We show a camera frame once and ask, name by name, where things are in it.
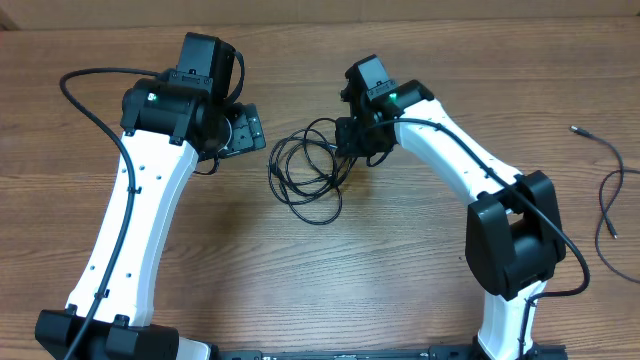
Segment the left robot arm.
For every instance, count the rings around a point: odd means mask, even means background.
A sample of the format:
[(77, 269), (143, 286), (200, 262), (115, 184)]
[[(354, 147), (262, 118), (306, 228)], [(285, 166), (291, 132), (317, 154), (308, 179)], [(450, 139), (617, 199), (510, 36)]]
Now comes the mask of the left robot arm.
[(61, 310), (40, 313), (35, 337), (56, 359), (216, 359), (218, 348), (153, 323), (159, 263), (179, 198), (200, 162), (263, 149), (257, 109), (238, 98), (242, 54), (185, 36), (179, 61), (141, 70), (122, 100), (120, 160), (95, 246)]

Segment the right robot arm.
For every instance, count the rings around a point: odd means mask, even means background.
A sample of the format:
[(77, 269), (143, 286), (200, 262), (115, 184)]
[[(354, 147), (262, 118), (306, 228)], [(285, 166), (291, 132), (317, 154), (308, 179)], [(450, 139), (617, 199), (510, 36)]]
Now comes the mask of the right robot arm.
[(394, 146), (429, 165), (467, 208), (465, 258), (484, 289), (483, 321), (467, 345), (432, 345), (428, 359), (565, 359), (532, 339), (538, 295), (566, 256), (554, 186), (497, 159), (449, 117), (417, 80), (398, 84), (370, 55), (345, 73), (350, 114), (336, 125), (337, 153), (385, 157)]

